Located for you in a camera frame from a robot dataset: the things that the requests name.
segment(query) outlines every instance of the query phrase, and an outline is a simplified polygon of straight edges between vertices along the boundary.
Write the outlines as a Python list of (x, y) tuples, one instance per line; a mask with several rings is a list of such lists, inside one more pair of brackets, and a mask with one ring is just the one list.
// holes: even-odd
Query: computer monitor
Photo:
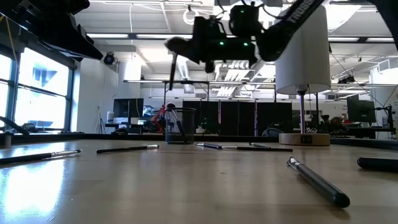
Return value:
[(347, 100), (348, 119), (352, 122), (376, 122), (374, 103), (366, 100)]
[(115, 118), (141, 118), (144, 111), (144, 99), (115, 99), (113, 112)]

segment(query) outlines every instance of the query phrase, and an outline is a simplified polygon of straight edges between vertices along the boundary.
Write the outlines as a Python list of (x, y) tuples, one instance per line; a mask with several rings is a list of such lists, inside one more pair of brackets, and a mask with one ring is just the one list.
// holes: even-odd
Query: black mesh cup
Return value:
[(193, 144), (195, 109), (169, 108), (166, 110), (166, 143)]

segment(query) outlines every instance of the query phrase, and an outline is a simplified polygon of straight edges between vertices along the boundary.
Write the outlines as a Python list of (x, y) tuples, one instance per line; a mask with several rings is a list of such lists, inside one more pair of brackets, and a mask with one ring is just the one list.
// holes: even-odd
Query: lamp base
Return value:
[(330, 135), (280, 133), (279, 144), (293, 146), (329, 146)]

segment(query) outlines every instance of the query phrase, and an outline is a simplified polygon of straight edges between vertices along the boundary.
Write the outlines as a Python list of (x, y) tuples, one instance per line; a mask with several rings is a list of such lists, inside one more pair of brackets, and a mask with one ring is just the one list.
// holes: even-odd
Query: table surface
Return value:
[[(97, 149), (143, 144), (160, 148), (96, 154)], [(398, 174), (361, 170), (356, 160), (398, 159), (398, 152), (292, 148), (293, 153), (242, 152), (79, 140), (0, 149), (0, 157), (82, 150), (1, 166), (0, 223), (397, 223)], [(292, 154), (346, 193), (351, 205), (339, 209), (326, 201), (287, 167)]]

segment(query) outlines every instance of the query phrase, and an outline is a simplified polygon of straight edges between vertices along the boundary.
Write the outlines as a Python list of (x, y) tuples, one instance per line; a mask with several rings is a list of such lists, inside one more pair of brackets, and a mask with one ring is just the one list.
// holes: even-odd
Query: lamp shade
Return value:
[(323, 6), (293, 35), (275, 65), (276, 91), (280, 94), (297, 94), (296, 85), (309, 85), (307, 93), (330, 89), (328, 25)]

